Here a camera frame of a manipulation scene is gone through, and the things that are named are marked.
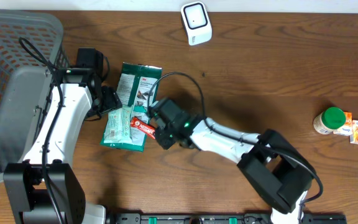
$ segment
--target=green cap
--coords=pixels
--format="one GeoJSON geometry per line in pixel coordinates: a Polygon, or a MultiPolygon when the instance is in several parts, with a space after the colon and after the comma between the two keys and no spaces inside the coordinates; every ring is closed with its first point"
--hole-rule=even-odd
{"type": "Polygon", "coordinates": [[[328,108],[321,116],[323,124],[329,129],[338,129],[346,122],[346,116],[343,111],[337,107],[328,108]]]}

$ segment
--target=green clip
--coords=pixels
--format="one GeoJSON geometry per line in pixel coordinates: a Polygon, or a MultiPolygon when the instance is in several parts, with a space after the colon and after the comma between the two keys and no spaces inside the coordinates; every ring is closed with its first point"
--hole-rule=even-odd
{"type": "Polygon", "coordinates": [[[157,224],[157,218],[149,218],[149,224],[157,224]]]}
{"type": "Polygon", "coordinates": [[[237,224],[237,218],[229,218],[229,224],[237,224]]]}

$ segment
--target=gray plastic basket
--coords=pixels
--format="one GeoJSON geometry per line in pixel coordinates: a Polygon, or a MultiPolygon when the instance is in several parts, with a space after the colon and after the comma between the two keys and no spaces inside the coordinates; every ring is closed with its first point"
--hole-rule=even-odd
{"type": "Polygon", "coordinates": [[[32,42],[58,67],[69,62],[63,26],[44,13],[0,10],[0,181],[8,162],[21,162],[31,148],[48,107],[51,75],[18,38],[32,42]]]}

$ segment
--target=red candy bar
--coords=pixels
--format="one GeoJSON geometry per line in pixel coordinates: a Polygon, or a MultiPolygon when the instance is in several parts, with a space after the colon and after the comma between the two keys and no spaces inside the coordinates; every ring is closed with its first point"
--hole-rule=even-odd
{"type": "Polygon", "coordinates": [[[155,128],[153,126],[150,126],[150,125],[146,124],[145,122],[141,121],[139,118],[137,118],[137,117],[132,118],[131,127],[137,128],[140,131],[142,131],[143,133],[145,133],[146,135],[148,135],[148,137],[155,139],[155,136],[154,136],[155,128]]]}

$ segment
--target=wooden table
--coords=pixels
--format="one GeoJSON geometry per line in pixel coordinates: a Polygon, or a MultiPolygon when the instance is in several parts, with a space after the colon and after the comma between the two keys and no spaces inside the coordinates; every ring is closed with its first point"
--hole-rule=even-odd
{"type": "MultiPolygon", "coordinates": [[[[358,146],[316,133],[313,118],[335,105],[358,119],[358,15],[210,13],[213,38],[190,47],[178,12],[55,11],[72,62],[78,47],[96,47],[110,61],[117,85],[122,62],[190,74],[201,85],[208,115],[234,129],[281,132],[316,168],[324,194],[311,212],[344,213],[358,223],[358,146]]],[[[200,112],[187,79],[161,83],[158,97],[200,112]]],[[[234,213],[269,210],[235,164],[216,154],[164,151],[155,141],[143,153],[99,145],[106,125],[85,123],[74,171],[87,200],[144,213],[234,213]]],[[[313,184],[309,195],[317,191],[313,184]]],[[[12,223],[0,184],[0,223],[12,223]]]]}

